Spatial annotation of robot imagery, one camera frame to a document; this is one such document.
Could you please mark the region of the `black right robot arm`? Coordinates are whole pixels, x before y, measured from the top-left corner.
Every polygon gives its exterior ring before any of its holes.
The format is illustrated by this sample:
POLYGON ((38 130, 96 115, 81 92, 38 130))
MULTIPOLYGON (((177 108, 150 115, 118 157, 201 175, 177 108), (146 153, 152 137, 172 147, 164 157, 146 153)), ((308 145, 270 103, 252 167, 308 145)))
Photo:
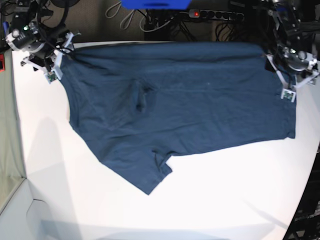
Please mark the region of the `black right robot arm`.
POLYGON ((73 38, 76 35, 66 28, 66 19, 70 8, 78 1, 51 2, 63 9, 56 26, 49 27, 42 22, 43 17, 53 15, 53 11, 47 8, 46 0, 17 0, 12 23, 5 32, 5 41, 13 51, 28 53, 20 65, 30 65, 35 72, 42 72, 49 83, 62 79, 62 58, 75 49, 73 38))

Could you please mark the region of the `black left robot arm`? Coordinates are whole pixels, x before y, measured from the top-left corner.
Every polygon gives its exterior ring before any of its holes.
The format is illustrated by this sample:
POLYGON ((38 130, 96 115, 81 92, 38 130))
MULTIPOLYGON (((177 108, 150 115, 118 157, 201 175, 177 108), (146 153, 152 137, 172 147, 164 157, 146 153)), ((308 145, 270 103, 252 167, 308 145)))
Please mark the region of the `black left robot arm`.
POLYGON ((272 33, 260 31, 268 42, 267 64, 278 76, 282 91, 280 98, 295 102, 297 89, 311 84, 320 76, 320 60, 306 40, 308 34, 320 31, 318 22, 301 22, 294 4, 289 0, 261 0, 257 7, 273 20, 272 33))

